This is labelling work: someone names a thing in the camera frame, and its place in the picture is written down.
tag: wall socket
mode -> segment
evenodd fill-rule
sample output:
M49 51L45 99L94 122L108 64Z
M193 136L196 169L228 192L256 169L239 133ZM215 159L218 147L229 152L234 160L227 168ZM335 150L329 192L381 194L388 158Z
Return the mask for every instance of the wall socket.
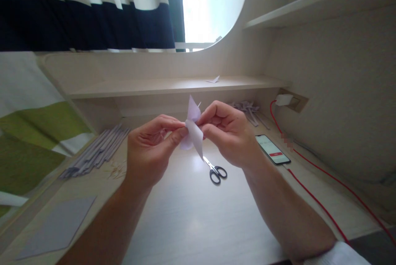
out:
M280 94L293 95L293 98L292 98L290 104L287 105L286 107L290 108L291 110L294 110L297 113L300 113L302 111L302 109L304 108L304 106L306 105L306 103L309 100L308 98L306 98L304 96L295 94L293 92L290 92L290 91L282 89L282 88L279 89L278 95L280 95Z

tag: gray paper sheet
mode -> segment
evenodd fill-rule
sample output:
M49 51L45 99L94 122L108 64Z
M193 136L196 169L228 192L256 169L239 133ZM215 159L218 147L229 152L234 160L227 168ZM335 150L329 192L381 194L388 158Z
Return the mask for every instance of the gray paper sheet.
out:
M67 248L95 198L96 196L78 198L58 203L16 259Z

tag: hand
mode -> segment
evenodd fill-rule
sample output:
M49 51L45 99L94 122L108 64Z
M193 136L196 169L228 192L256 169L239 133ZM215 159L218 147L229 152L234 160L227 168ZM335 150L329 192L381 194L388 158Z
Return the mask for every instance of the hand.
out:
M174 117L160 115L128 135L126 188L144 192L164 175L169 157L184 136L185 124Z
M243 112L214 101L202 113L197 125L231 164L244 169L265 159Z

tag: wooden shelf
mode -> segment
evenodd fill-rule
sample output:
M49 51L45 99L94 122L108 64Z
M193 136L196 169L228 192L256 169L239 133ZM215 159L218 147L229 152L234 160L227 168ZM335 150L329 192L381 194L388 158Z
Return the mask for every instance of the wooden shelf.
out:
M297 0L249 21L245 29L302 25L395 3L396 0Z
M260 88L288 87L291 82L265 75L221 76L217 83L212 78L170 78L157 80L104 81L70 93L70 98L103 98L153 94L190 93Z

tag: fingernail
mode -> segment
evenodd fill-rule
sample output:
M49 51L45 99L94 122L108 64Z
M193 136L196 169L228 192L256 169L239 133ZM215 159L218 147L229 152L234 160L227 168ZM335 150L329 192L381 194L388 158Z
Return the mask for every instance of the fingernail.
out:
M186 137L188 133L189 133L189 130L187 129L187 127L184 127L184 128L180 129L180 136L181 137Z

